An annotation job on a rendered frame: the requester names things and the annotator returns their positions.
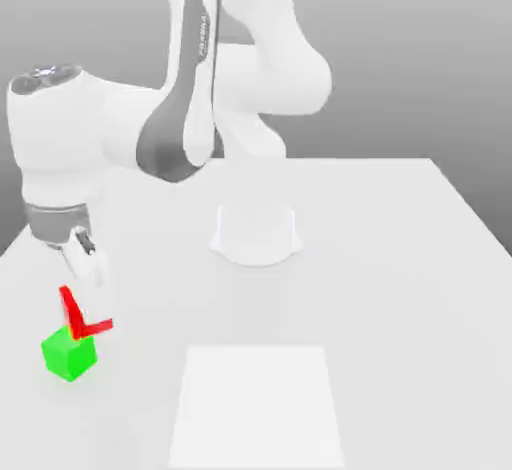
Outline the small red cube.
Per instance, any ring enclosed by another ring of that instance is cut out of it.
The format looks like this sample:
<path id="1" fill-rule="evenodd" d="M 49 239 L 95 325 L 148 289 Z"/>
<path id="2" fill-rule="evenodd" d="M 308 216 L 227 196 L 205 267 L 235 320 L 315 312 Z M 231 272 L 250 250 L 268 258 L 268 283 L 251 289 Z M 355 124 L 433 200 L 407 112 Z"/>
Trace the small red cube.
<path id="1" fill-rule="evenodd" d="M 113 328 L 112 319 L 87 324 L 71 290 L 67 285 L 60 286 L 59 293 L 71 335 L 75 341 L 109 331 Z"/>

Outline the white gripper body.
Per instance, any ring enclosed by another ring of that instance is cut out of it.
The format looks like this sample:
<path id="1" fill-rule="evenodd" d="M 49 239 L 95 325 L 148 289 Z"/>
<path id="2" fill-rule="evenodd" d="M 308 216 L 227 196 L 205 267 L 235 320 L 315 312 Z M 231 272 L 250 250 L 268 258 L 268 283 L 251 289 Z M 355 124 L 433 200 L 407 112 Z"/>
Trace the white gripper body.
<path id="1" fill-rule="evenodd" d="M 96 274 L 85 278 L 71 276 L 67 281 L 85 324 L 96 324 L 113 317 L 113 303 L 106 281 Z"/>

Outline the small green cube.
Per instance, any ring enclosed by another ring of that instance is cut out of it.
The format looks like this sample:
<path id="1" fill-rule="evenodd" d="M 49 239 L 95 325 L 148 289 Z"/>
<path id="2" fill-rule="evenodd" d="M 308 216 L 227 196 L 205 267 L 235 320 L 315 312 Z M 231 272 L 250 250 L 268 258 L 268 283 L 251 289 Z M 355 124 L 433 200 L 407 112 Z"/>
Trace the small green cube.
<path id="1" fill-rule="evenodd" d="M 63 326 L 41 342 L 46 368 L 60 378 L 73 382 L 97 362 L 92 337 L 74 340 Z"/>

